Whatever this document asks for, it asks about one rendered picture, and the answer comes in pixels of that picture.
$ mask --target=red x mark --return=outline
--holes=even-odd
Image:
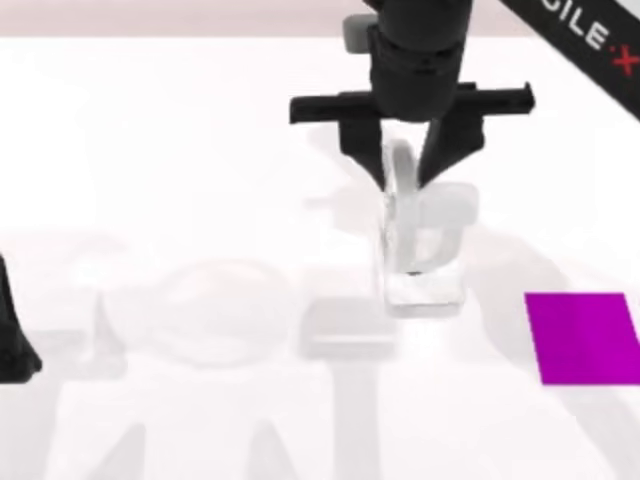
[[[640,63],[640,57],[629,53],[629,45],[622,45],[622,56],[613,59],[614,65],[624,68],[624,74],[627,77],[633,76],[632,66],[636,63]]]

